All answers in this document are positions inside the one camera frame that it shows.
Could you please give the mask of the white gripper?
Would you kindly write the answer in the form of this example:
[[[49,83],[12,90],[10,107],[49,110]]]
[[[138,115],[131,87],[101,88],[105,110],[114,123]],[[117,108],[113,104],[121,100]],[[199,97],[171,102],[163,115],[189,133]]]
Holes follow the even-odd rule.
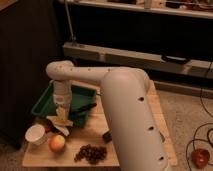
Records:
[[[71,107],[72,93],[69,81],[53,82],[53,101],[56,113],[61,120],[67,120]]]

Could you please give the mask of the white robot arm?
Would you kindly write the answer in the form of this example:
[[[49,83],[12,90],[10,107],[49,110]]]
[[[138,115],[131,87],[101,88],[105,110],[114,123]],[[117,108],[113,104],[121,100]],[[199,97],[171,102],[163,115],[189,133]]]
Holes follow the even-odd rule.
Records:
[[[121,171],[172,171],[148,99],[149,77],[129,67],[76,67],[51,62],[46,73],[64,93],[71,80],[96,84]]]

